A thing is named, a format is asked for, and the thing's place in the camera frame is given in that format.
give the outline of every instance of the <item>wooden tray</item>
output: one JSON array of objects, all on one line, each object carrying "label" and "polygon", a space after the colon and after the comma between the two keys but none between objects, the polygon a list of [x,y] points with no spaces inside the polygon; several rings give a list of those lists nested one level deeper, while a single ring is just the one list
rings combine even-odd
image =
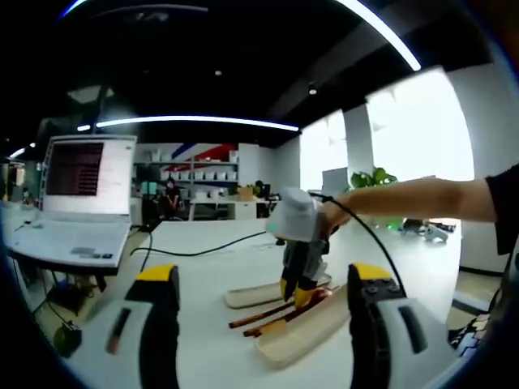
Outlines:
[{"label": "wooden tray", "polygon": [[[317,286],[325,286],[331,282],[332,277],[325,274],[319,279]],[[237,310],[239,308],[248,308],[249,306],[260,306],[282,299],[279,283],[274,283],[252,288],[230,290],[225,295],[225,304],[227,304],[229,308]]]},{"label": "wooden tray", "polygon": [[256,348],[265,359],[282,368],[309,353],[350,318],[348,285],[278,330],[264,334]]}]

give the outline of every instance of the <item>chopsticks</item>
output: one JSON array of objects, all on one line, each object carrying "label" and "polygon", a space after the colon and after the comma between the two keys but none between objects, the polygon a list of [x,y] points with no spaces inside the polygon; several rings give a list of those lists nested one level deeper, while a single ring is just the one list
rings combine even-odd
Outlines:
[{"label": "chopsticks", "polygon": [[251,324],[253,322],[257,322],[259,320],[262,320],[264,318],[267,318],[268,316],[272,316],[273,314],[277,314],[278,312],[281,312],[282,310],[286,310],[287,308],[290,308],[294,305],[294,302],[287,302],[286,304],[282,306],[278,306],[277,308],[274,308],[272,310],[268,310],[266,312],[263,312],[262,314],[255,314],[254,316],[250,316],[248,318],[241,318],[239,320],[236,320],[234,322],[229,323],[229,328],[236,328],[241,326],[246,326],[247,324]]},{"label": "chopsticks", "polygon": [[[331,292],[335,291],[336,289],[338,289],[338,286],[333,288],[333,289],[331,289]],[[274,320],[271,320],[271,321],[269,321],[267,323],[261,324],[261,325],[259,325],[257,327],[249,328],[248,330],[243,332],[243,335],[245,337],[248,337],[248,336],[258,337],[258,336],[261,336],[261,335],[263,335],[263,334],[265,334],[267,332],[274,331],[274,330],[276,330],[276,329],[278,329],[280,327],[285,326],[289,321],[294,320],[300,314],[303,314],[303,313],[307,312],[310,308],[312,308],[313,306],[316,306],[321,301],[323,301],[323,300],[311,301],[306,306],[304,306],[303,308],[292,310],[288,314],[285,314],[284,316],[282,316],[280,318],[275,318]],[[251,323],[257,322],[259,320],[262,320],[264,318],[272,316],[273,314],[277,314],[278,312],[282,312],[283,310],[286,310],[286,309],[290,308],[291,306],[294,306],[294,302],[293,301],[288,302],[288,303],[286,303],[286,304],[284,304],[282,306],[278,306],[278,307],[276,307],[276,308],[274,308],[272,310],[268,310],[266,312],[263,312],[261,314],[255,314],[255,315],[250,316],[248,318],[241,318],[239,320],[236,320],[234,322],[229,323],[229,328],[237,328],[237,327],[246,326],[247,324],[251,324]]]}]

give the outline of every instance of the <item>computer monitor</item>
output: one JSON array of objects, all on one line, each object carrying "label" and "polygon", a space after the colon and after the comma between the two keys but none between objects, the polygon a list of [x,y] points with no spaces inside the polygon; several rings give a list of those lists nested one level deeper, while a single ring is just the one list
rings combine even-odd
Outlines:
[{"label": "computer monitor", "polygon": [[129,135],[51,138],[41,175],[41,210],[129,215],[135,143]]}]

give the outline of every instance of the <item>robotic arm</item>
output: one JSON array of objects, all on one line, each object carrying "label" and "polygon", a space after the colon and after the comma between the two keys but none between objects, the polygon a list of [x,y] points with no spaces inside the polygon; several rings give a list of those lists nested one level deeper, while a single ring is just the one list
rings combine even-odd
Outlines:
[{"label": "robotic arm", "polygon": [[267,219],[266,230],[286,240],[281,273],[281,295],[288,301],[294,295],[296,307],[304,306],[324,274],[327,264],[323,254],[329,245],[323,236],[324,214],[321,203],[307,192],[284,188],[282,201]]}]

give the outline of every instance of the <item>bright window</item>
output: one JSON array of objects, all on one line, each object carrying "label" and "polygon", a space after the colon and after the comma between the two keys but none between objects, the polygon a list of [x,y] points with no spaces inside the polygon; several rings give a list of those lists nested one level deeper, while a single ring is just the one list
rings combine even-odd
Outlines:
[{"label": "bright window", "polygon": [[442,69],[405,79],[367,100],[375,166],[399,181],[474,178],[465,117]]},{"label": "bright window", "polygon": [[348,166],[346,132],[338,110],[304,128],[300,139],[301,188],[320,190],[323,171]]}]

